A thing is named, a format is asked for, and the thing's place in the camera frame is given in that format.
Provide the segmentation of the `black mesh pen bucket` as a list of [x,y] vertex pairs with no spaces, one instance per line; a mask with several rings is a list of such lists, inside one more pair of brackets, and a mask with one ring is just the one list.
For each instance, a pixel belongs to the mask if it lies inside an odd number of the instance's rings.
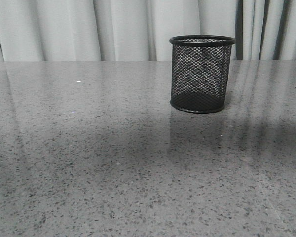
[[227,36],[185,35],[172,45],[172,107],[190,113],[215,113],[224,108],[231,49]]

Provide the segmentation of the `grey white curtain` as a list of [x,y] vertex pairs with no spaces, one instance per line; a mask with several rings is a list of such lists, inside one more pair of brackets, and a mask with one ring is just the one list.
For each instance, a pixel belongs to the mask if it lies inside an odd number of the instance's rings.
[[232,59],[296,59],[296,0],[0,0],[0,61],[165,61],[178,35],[234,37]]

